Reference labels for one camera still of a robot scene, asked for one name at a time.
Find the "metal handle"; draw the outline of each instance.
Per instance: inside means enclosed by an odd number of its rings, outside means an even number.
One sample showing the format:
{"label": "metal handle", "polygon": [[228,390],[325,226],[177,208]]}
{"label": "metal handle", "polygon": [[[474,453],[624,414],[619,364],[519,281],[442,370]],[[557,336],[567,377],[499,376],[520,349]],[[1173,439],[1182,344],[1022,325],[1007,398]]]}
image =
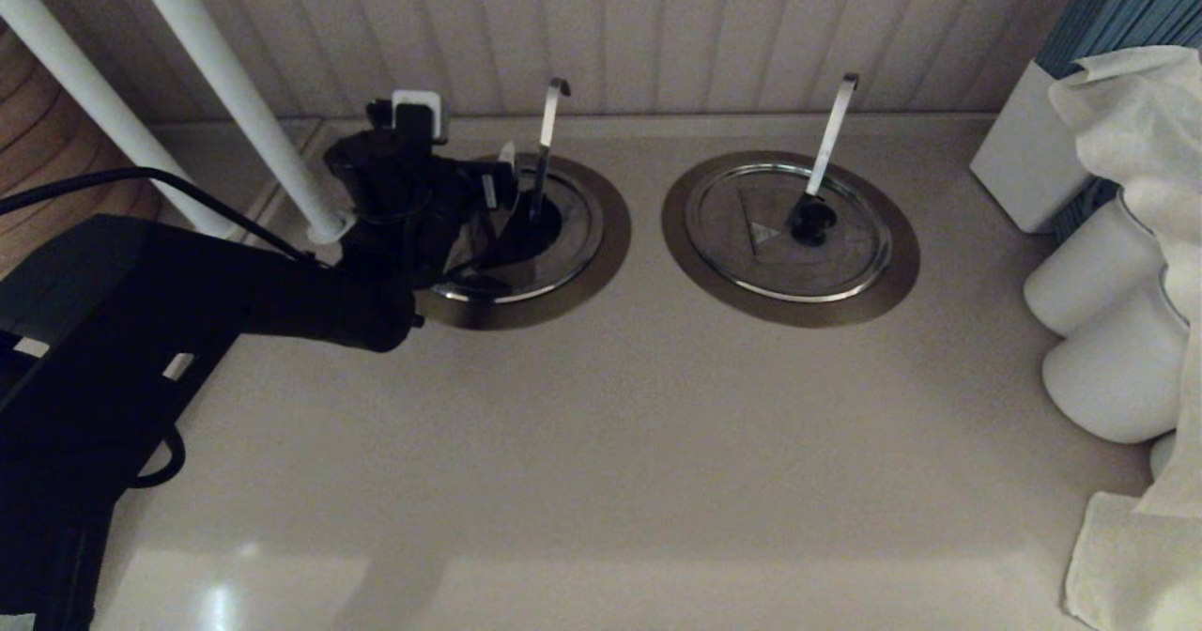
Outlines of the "metal handle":
{"label": "metal handle", "polygon": [[856,91],[859,76],[856,73],[843,75],[843,83],[834,96],[834,108],[831,109],[831,118],[827,120],[826,133],[822,135],[822,144],[819,148],[819,156],[814,160],[814,169],[810,173],[810,181],[805,185],[805,194],[816,197],[822,177],[826,174],[827,165],[831,163],[831,153],[834,151],[834,142],[839,138],[839,127],[843,126],[843,118],[851,105],[851,93]]}
{"label": "metal handle", "polygon": [[[496,155],[496,160],[502,165],[510,166],[510,178],[513,178],[513,185],[517,186],[520,174],[518,174],[517,149],[513,147],[512,141],[501,148],[501,153]],[[492,174],[484,174],[484,204],[490,212],[496,210],[499,207],[496,202],[496,186],[493,183]]]}
{"label": "metal handle", "polygon": [[542,197],[547,185],[547,172],[551,168],[551,138],[555,130],[555,109],[559,109],[559,95],[571,96],[572,88],[567,79],[554,78],[547,84],[547,100],[542,106],[542,133],[538,135],[538,165],[534,177],[534,191],[530,195],[530,224],[536,225],[542,215]]}

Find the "white beadboard wall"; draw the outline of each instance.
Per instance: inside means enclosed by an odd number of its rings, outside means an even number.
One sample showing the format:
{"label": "white beadboard wall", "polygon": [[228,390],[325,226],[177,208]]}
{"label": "white beadboard wall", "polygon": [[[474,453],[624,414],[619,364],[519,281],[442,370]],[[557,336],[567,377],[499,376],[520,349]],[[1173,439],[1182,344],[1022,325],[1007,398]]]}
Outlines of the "white beadboard wall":
{"label": "white beadboard wall", "polygon": [[[143,118],[227,118],[149,0],[46,0]],[[457,114],[994,112],[1066,0],[206,0],[280,117],[394,87]]]}

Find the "white box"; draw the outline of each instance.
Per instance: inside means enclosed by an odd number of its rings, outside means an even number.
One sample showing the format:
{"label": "white box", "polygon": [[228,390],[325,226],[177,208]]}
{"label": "white box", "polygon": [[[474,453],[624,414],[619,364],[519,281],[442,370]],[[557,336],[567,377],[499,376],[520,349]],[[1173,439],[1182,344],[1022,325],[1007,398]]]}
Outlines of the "white box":
{"label": "white box", "polygon": [[969,165],[1027,233],[1052,232],[1053,216],[1093,178],[1077,160],[1072,131],[1048,101],[1054,82],[1030,61]]}

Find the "white cloth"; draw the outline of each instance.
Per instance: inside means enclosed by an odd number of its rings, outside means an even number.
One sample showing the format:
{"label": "white cloth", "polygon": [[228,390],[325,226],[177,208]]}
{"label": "white cloth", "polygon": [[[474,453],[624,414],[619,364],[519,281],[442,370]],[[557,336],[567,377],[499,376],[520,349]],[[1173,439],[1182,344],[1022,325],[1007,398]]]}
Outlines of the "white cloth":
{"label": "white cloth", "polygon": [[1100,631],[1202,627],[1202,520],[1135,513],[1097,493],[1072,552],[1065,607]]}
{"label": "white cloth", "polygon": [[1143,46],[1077,61],[1048,99],[1090,173],[1119,183],[1168,263],[1166,292],[1190,320],[1173,457],[1138,511],[1202,518],[1202,61],[1197,49]]}

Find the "white container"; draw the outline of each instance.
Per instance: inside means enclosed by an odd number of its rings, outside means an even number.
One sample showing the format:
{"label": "white container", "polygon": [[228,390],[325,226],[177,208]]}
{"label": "white container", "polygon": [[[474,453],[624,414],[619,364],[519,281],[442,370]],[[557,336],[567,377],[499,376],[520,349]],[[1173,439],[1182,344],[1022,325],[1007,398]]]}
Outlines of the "white container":
{"label": "white container", "polygon": [[1023,297],[1043,326],[1067,337],[1164,267],[1160,243],[1120,191],[1028,276]]}
{"label": "white container", "polygon": [[1090,179],[1072,131],[1048,101],[1055,83],[1030,61],[969,168],[1018,230],[1052,232],[1052,219]]}
{"label": "white container", "polygon": [[1160,472],[1165,471],[1168,460],[1173,459],[1173,448],[1177,447],[1177,433],[1161,435],[1152,445],[1152,454],[1148,456],[1148,464],[1152,466],[1152,480],[1160,478]]}
{"label": "white container", "polygon": [[1189,323],[1165,294],[1164,273],[1057,345],[1043,385],[1060,411],[1117,444],[1138,444],[1177,427]]}

